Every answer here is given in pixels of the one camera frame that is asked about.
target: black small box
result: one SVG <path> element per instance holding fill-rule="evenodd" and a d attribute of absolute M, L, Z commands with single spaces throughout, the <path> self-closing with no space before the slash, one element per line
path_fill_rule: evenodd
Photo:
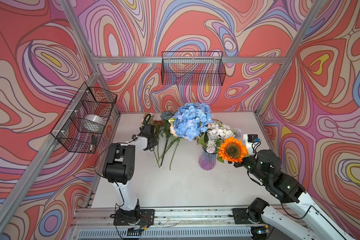
<path fill-rule="evenodd" d="M 254 142 L 259 136 L 257 134 L 248 134 L 248 142 Z"/>

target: black wire basket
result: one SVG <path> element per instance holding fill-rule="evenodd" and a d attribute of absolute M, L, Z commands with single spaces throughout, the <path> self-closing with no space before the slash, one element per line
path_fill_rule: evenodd
<path fill-rule="evenodd" d="M 226 75 L 222 55 L 222 51 L 163 51 L 162 84 L 222 86 Z"/>
<path fill-rule="evenodd" d="M 69 152 L 96 152 L 117 100 L 117 95 L 109 90 L 85 86 L 85 92 L 68 120 L 60 130 L 51 132 Z"/>

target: white tabletop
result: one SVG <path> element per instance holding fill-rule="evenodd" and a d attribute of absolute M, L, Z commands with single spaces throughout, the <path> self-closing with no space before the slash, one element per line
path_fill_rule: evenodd
<path fill-rule="evenodd" d="M 113 142 L 125 142 L 133 134 L 139 133 L 142 113 L 122 114 Z M 252 112 L 213 113 L 230 127 L 238 127 L 245 134 L 258 134 L 262 140 L 258 150 L 269 149 L 267 142 Z M 165 145 L 165 138 L 160 138 L 160 153 Z M 278 204 L 265 187 L 252 182 L 244 167 L 235 168 L 227 162 L 216 162 L 214 169 L 203 170 L 198 159 L 203 150 L 196 141 L 182 139 L 173 158 L 175 145 L 166 153 L 161 168 L 153 152 L 135 153 L 135 172 L 129 181 L 131 189 L 139 199 L 141 207 L 196 207 L 248 205 L 260 197 L 270 204 Z M 115 207 L 120 203 L 116 190 L 106 179 L 101 179 L 97 187 L 92 208 Z"/>

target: perforated metal strip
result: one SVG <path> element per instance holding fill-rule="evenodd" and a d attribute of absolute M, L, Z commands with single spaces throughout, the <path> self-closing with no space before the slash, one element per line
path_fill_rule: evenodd
<path fill-rule="evenodd" d="M 123 238 L 127 236 L 127 228 L 118 228 Z M 141 238 L 168 238 L 168 237 L 251 237 L 250 227 L 168 227 L 148 228 L 142 232 Z M 113 228 L 87 228 L 81 229 L 79 239 L 115 239 L 118 238 L 116 229 Z"/>

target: purple glass vase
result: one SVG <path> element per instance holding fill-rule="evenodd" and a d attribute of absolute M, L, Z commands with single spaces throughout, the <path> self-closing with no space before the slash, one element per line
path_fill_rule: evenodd
<path fill-rule="evenodd" d="M 203 153 L 199 157 L 199 166 L 204 170 L 212 170 L 216 165 L 217 152 L 213 154 L 207 153 L 206 149 L 203 147 Z"/>

